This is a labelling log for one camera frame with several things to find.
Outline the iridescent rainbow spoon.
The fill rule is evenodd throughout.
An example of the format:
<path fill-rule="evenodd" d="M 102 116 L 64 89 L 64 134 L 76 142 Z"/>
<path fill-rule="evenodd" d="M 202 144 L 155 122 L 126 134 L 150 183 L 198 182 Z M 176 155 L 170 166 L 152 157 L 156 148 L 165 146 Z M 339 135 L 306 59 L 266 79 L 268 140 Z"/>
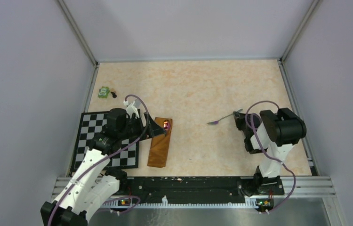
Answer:
<path fill-rule="evenodd" d="M 171 122 L 170 120 L 166 119 L 163 121 L 163 128 L 168 131 L 171 129 Z"/>

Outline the brown satin napkin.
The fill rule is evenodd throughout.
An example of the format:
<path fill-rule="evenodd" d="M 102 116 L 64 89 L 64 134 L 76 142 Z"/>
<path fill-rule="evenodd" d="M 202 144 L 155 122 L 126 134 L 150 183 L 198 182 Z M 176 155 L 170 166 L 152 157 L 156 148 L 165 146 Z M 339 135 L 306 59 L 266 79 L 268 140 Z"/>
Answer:
<path fill-rule="evenodd" d="M 149 167 L 166 167 L 173 127 L 173 119 L 156 117 L 154 120 L 159 126 L 163 128 L 163 121 L 166 119 L 170 120 L 171 129 L 166 131 L 165 134 L 161 134 L 152 139 L 147 162 L 147 166 Z"/>

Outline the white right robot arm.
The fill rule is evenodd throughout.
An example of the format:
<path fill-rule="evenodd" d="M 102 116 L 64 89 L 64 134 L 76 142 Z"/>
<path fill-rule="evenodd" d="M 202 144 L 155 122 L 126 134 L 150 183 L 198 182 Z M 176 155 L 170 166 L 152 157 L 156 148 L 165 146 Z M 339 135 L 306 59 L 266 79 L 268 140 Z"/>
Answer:
<path fill-rule="evenodd" d="M 233 112 L 236 127 L 244 135 L 244 147 L 250 154 L 266 152 L 253 176 L 253 188 L 259 194 L 267 193 L 280 180 L 280 169 L 288 153 L 306 136 L 306 125 L 288 108 L 276 113 L 270 110 L 254 114 Z"/>

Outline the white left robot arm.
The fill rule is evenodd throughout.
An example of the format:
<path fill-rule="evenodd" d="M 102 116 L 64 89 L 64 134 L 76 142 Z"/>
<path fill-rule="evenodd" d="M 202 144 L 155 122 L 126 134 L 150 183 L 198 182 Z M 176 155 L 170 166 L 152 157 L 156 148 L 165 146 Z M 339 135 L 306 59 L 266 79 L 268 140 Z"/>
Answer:
<path fill-rule="evenodd" d="M 45 202 L 41 217 L 45 226 L 86 226 L 97 210 L 113 194 L 127 191 L 128 182 L 105 175 L 99 183 L 99 173 L 111 158 L 129 149 L 140 141 L 165 135 L 167 131 L 150 116 L 144 101 L 134 95 L 125 108 L 113 108 L 107 113 L 107 123 L 95 134 L 81 165 L 65 188 L 51 202 Z"/>

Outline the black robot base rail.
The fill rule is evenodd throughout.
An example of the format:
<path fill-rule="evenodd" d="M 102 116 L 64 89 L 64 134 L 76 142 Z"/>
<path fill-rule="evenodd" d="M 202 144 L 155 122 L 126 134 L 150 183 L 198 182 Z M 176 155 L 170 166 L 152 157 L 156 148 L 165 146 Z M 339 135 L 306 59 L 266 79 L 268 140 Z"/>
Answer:
<path fill-rule="evenodd" d="M 278 178 L 261 182 L 253 177 L 128 177 L 114 196 L 137 196 L 141 204 L 244 203 L 249 197 L 284 195 Z"/>

